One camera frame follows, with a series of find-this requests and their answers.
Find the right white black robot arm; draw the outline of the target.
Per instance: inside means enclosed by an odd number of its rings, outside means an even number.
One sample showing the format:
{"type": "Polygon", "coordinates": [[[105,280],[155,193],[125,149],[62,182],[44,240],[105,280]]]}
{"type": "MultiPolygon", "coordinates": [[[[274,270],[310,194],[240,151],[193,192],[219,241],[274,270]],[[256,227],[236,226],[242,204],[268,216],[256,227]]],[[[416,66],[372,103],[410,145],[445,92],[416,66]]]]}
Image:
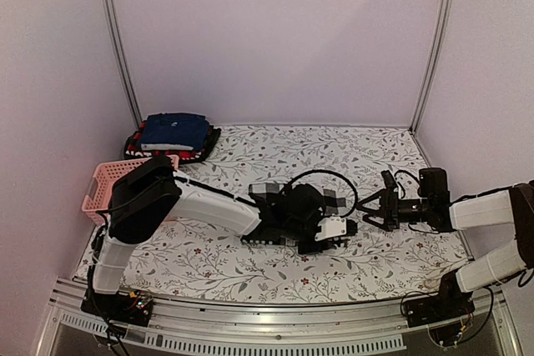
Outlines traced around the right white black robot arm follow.
{"type": "Polygon", "coordinates": [[[451,200],[446,170],[423,168],[418,196],[402,198],[395,176],[381,174],[384,187],[357,203],[365,222],[387,232],[403,223],[425,223],[436,233],[461,233],[474,258],[445,273],[435,295],[400,307],[410,327],[474,312],[472,294],[506,283],[533,268],[533,183],[515,183],[451,200]]]}

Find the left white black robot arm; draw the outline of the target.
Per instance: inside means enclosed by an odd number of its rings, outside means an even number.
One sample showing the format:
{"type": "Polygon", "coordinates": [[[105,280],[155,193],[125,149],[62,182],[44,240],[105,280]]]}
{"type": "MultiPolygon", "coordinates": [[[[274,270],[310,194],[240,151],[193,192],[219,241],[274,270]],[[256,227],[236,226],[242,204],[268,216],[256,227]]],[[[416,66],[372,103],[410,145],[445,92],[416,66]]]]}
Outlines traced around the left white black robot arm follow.
{"type": "Polygon", "coordinates": [[[299,253],[322,253],[339,247],[357,233],[357,223],[340,213],[344,203],[308,183],[249,186],[242,198],[195,181],[176,170],[167,156],[155,156],[119,178],[103,220],[91,243],[83,312],[106,324],[146,327],[153,301],[140,291],[120,293],[120,279],[134,249],[151,239],[171,215],[227,228],[241,240],[296,244],[299,253]]]}

